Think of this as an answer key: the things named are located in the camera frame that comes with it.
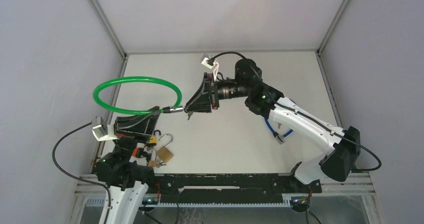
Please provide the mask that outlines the yellow tag padlock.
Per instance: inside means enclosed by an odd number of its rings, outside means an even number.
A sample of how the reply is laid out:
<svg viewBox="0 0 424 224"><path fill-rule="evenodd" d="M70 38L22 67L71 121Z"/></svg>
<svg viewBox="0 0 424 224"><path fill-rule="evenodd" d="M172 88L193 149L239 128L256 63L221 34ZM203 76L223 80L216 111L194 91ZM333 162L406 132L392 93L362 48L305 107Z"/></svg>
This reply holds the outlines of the yellow tag padlock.
<svg viewBox="0 0 424 224"><path fill-rule="evenodd" d="M149 141L147 143L147 146L156 146L158 139L162 136L162 133L160 130L154 130L152 136L149 138Z"/></svg>

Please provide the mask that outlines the green cable lock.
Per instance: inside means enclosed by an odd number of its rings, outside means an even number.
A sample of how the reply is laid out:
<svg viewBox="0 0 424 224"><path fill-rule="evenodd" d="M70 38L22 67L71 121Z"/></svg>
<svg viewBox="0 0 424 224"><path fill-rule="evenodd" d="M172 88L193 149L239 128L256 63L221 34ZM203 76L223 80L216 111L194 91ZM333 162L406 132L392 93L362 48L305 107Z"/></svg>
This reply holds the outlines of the green cable lock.
<svg viewBox="0 0 424 224"><path fill-rule="evenodd" d="M163 108L159 108L155 110L130 110L130 109L123 109L123 108L112 106L110 104L107 104L100 98L100 93L104 89L112 87L112 86L116 86L119 84L126 84L126 83L152 83L152 84L168 87L176 93L176 102L172 106L163 107ZM127 114L127 115L133 115L133 116L145 116L156 111L160 113L170 114L170 113L182 112L184 110L183 109L184 107L181 105L182 99L183 99L183 94L181 90L175 84L160 78L156 78L156 77L129 76L129 77L121 77L121 78L108 80L104 83L99 84L94 89L92 98L97 105L99 105L100 107L108 111L121 113L121 114Z"/></svg>

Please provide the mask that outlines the green lock silver keys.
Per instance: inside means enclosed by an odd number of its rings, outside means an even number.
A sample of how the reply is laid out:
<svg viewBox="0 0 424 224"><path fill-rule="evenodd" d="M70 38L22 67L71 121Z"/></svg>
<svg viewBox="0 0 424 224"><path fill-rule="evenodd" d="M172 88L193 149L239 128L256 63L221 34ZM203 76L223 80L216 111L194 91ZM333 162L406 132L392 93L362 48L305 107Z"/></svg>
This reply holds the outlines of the green lock silver keys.
<svg viewBox="0 0 424 224"><path fill-rule="evenodd" d="M193 115L193 111L184 109L184 112L187 114L187 120L190 120L191 116Z"/></svg>

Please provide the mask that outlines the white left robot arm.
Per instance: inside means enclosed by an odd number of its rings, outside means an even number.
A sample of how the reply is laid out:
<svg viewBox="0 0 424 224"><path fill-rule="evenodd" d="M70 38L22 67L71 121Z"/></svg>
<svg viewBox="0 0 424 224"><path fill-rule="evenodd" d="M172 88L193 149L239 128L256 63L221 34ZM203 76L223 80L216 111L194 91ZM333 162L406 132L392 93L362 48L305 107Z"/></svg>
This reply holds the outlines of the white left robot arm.
<svg viewBox="0 0 424 224"><path fill-rule="evenodd" d="M100 142L113 141L111 152L94 165L94 173L105 183L107 194L100 222L102 224L130 224L134 221L138 206L145 193L156 187L154 170L132 161L138 144L147 144L161 114L158 106L148 114L117 117L107 124L101 116L92 120L93 136Z"/></svg>

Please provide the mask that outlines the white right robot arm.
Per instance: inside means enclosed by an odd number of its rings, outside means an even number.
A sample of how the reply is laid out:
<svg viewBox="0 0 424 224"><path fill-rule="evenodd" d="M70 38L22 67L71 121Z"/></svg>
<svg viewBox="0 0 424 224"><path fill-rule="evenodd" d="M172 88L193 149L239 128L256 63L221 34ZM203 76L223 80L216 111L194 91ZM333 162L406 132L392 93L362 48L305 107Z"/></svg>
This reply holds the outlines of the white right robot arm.
<svg viewBox="0 0 424 224"><path fill-rule="evenodd" d="M245 97L249 111L288 126L321 150L321 156L299 162L292 169L289 187L293 191L302 192L310 183L325 177L338 182L348 178L360 154L359 146L355 145L360 136L357 129L333 126L298 107L263 82L261 69L251 59L239 60L234 78L225 80L217 79L219 65L214 59L204 57L201 63L212 73L204 73L201 86L186 103L184 112L188 116L211 113L219 108L221 100Z"/></svg>

